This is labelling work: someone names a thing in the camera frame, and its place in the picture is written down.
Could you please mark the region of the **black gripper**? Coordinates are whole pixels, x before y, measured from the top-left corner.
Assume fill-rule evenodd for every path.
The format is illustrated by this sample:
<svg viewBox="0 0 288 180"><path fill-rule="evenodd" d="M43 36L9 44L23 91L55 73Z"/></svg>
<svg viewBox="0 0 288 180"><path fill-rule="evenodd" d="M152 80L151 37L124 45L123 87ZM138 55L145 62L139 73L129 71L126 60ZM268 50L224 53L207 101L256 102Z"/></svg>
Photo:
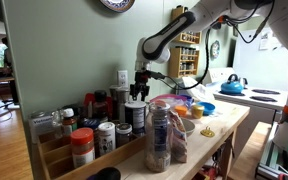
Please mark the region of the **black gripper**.
<svg viewBox="0 0 288 180"><path fill-rule="evenodd" d="M137 95L142 93L142 101L149 95L150 86L147 85L148 79L163 80L165 75L160 72L145 70L135 73L135 85L130 84L130 95L133 101L137 100Z"/></svg>

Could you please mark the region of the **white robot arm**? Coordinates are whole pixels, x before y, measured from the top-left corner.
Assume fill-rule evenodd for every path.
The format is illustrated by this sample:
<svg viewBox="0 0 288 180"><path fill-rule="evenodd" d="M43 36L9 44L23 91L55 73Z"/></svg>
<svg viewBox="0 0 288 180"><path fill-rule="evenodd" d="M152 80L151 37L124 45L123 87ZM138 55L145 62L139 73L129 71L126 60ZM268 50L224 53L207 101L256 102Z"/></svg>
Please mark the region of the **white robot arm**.
<svg viewBox="0 0 288 180"><path fill-rule="evenodd" d="M180 33L202 31L219 22L243 23L254 13L265 18L265 22L288 50L288 0L199 0L156 34L139 40L131 97L147 95L147 81L140 77L151 76L150 63L164 63L169 60L168 43Z"/></svg>

